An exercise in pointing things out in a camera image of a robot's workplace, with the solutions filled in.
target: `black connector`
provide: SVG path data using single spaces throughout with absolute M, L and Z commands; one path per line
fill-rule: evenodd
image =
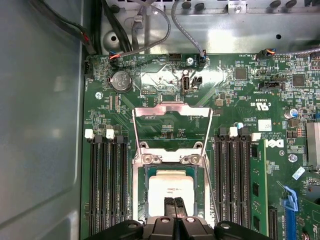
M 192 87 L 199 87 L 202 84 L 202 76 L 194 77 L 191 83 Z

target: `metal bracket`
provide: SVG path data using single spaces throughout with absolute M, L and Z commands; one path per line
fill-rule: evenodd
M 247 1 L 245 0 L 229 0 L 229 14 L 245 14 L 247 12 Z

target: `black cable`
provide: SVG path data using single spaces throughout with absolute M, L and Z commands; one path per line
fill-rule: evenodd
M 128 35 L 124 28 L 121 26 L 118 19 L 115 17 L 110 7 L 108 6 L 106 0 L 101 0 L 104 15 L 107 17 L 112 29 L 119 40 L 120 48 L 124 53 L 131 52 L 132 46 L 130 44 Z
M 91 39 L 93 46 L 98 55 L 102 55 L 101 46 L 101 17 L 102 17 L 102 4 L 100 0 L 92 1 L 91 12 Z
M 94 46 L 85 27 L 72 22 L 54 11 L 44 0 L 29 0 L 30 4 L 43 16 L 48 18 L 60 29 L 79 39 L 90 55 L 96 54 Z

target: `motherboard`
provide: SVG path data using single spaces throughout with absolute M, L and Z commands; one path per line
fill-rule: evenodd
M 81 239 L 177 197 L 211 226 L 320 239 L 319 56 L 92 56 L 83 117 Z

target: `green circuit board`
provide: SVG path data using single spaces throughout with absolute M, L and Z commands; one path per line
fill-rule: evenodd
M 192 65 L 187 64 L 190 58 Z M 298 240 L 302 234 L 310 240 L 320 239 L 320 205 L 315 203 L 320 197 L 320 176 L 309 164 L 306 141 L 306 123 L 320 118 L 319 58 L 207 54 L 205 65 L 199 66 L 197 54 L 140 54 L 119 58 L 116 64 L 112 67 L 106 55 L 86 61 L 83 132 L 92 130 L 94 137 L 83 137 L 81 239 L 133 218 L 132 163 L 137 154 L 133 109 L 153 108 L 166 101 L 212 109 L 206 154 L 221 220 L 277 240 Z M 128 73 L 132 81 L 132 87 L 123 92 L 112 85 L 112 77 L 119 71 Z M 188 77 L 188 87 L 184 87 L 183 76 Z M 288 119 L 285 113 L 291 109 L 298 114 Z M 167 151 L 203 142 L 208 121 L 208 117 L 177 112 L 136 118 L 139 141 Z M 230 127 L 235 126 L 245 137 L 229 137 Z M 110 130 L 119 143 L 106 139 Z M 184 169 L 187 176 L 197 179 L 194 214 L 207 220 L 203 169 L 162 167 Z M 148 217 L 146 182 L 152 171 L 152 167 L 139 169 L 141 220 Z M 232 185 L 230 179 L 237 182 L 240 177 L 235 173 L 248 177 L 236 183 L 241 185 Z M 293 219 L 284 206 L 291 195 L 285 186 L 298 198 Z M 214 218 L 212 204 L 210 217 Z

